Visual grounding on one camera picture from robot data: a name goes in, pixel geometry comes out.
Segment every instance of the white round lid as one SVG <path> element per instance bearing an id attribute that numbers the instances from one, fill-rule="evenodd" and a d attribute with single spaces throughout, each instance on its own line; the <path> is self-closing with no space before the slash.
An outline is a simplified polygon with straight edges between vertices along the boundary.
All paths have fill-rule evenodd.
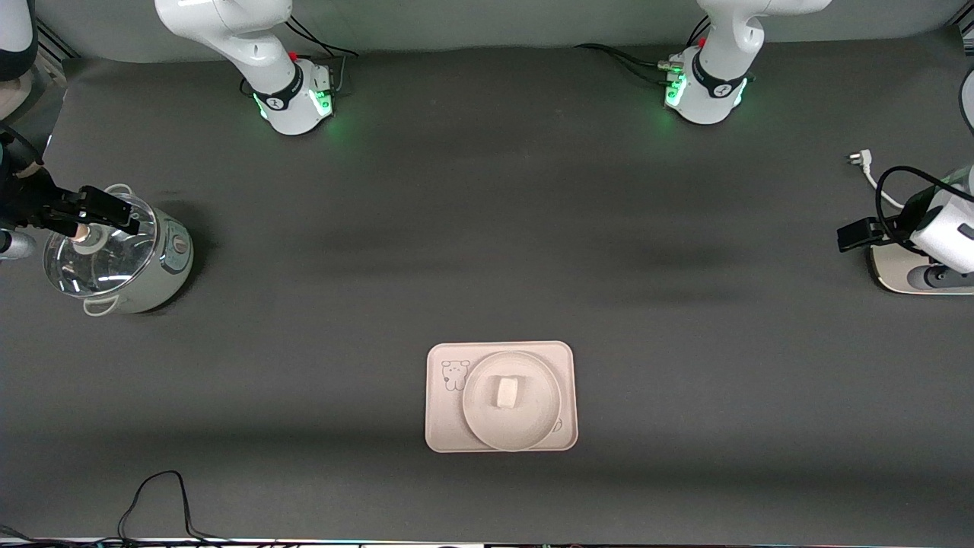
<path id="1" fill-rule="evenodd" d="M 551 433 L 561 412 L 558 379 L 541 359 L 498 352 L 477 364 L 464 389 L 464 418 L 496 450 L 528 450 Z"/>

